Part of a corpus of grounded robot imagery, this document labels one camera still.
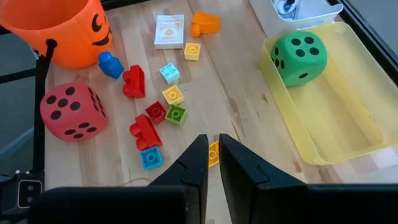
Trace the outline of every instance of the white container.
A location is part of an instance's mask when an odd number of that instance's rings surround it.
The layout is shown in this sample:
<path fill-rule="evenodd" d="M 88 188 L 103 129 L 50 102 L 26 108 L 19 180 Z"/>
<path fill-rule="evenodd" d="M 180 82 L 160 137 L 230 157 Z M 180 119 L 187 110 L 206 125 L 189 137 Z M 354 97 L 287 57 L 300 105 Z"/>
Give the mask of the white container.
<path fill-rule="evenodd" d="M 326 0 L 301 0 L 297 20 L 287 21 L 279 16 L 273 0 L 250 0 L 250 3 L 268 37 L 332 23 L 343 10 L 342 4 L 330 6 Z"/>

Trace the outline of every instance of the wooden table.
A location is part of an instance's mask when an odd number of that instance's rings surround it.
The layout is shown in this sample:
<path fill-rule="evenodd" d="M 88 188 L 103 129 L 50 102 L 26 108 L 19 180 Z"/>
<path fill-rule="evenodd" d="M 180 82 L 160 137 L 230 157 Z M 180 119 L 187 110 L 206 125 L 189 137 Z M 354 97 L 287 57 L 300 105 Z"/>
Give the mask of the wooden table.
<path fill-rule="evenodd" d="M 219 34 L 194 39 L 189 34 L 193 12 L 222 17 Z M 185 41 L 201 44 L 200 61 L 184 60 L 183 50 L 155 50 L 155 18 L 185 15 Z M 153 0 L 107 12 L 113 53 L 125 68 L 139 64 L 146 74 L 146 97 L 132 100 L 122 94 L 123 80 L 106 77 L 97 65 L 81 70 L 50 67 L 47 90 L 81 81 L 99 94 L 107 108 L 109 126 L 81 143 L 63 142 L 46 130 L 45 186 L 147 185 L 166 170 L 198 136 L 209 143 L 219 133 L 236 136 L 265 160 L 309 183 L 346 182 L 398 164 L 398 150 L 386 149 L 334 166 L 304 163 L 290 137 L 273 96 L 264 81 L 259 59 L 266 38 L 248 0 Z M 167 85 L 159 68 L 172 62 L 180 70 L 178 87 L 188 110 L 182 127 L 162 122 L 156 130 L 163 141 L 164 165 L 150 172 L 142 168 L 136 139 L 129 133 L 134 118 L 156 100 L 167 105 Z M 218 165 L 209 170 L 208 223 L 230 223 Z"/>

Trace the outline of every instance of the yellow lego block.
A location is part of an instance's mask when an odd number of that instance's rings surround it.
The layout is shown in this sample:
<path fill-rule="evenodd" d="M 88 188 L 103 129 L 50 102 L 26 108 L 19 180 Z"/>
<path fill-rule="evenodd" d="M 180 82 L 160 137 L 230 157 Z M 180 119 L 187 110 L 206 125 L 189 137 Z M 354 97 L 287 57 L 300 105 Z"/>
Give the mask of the yellow lego block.
<path fill-rule="evenodd" d="M 171 86 L 162 93 L 169 105 L 179 105 L 184 102 L 184 96 L 176 85 Z"/>
<path fill-rule="evenodd" d="M 184 56 L 186 60 L 199 60 L 200 44 L 187 43 L 185 45 Z"/>
<path fill-rule="evenodd" d="M 209 168 L 216 165 L 220 160 L 218 156 L 218 141 L 209 146 Z"/>

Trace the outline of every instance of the blue duplo figure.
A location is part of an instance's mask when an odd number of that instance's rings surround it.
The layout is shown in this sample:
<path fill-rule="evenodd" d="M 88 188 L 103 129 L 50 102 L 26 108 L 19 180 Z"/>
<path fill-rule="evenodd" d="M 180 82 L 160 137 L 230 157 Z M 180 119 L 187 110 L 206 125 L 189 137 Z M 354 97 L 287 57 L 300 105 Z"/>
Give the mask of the blue duplo figure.
<path fill-rule="evenodd" d="M 98 56 L 99 67 L 105 75 L 118 79 L 124 68 L 117 57 L 113 57 L 110 52 L 102 52 Z"/>

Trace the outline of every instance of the red lego block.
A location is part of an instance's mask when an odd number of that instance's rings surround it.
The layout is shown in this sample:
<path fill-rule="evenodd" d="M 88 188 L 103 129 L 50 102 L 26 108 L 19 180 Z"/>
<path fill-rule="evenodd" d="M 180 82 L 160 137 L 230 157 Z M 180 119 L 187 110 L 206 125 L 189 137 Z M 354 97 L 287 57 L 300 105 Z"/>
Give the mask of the red lego block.
<path fill-rule="evenodd" d="M 162 122 L 166 116 L 166 110 L 164 110 L 159 101 L 156 101 L 153 105 L 150 105 L 145 109 L 145 111 L 148 113 L 149 117 L 152 118 L 155 124 Z"/>
<path fill-rule="evenodd" d="M 138 138 L 136 145 L 140 151 L 163 145 L 159 135 L 157 135 L 154 125 L 144 114 L 136 117 L 136 122 L 130 126 L 130 133 Z"/>
<path fill-rule="evenodd" d="M 139 65 L 133 65 L 129 71 L 123 73 L 123 94 L 126 97 L 143 98 L 145 97 L 145 78 L 144 71 Z"/>

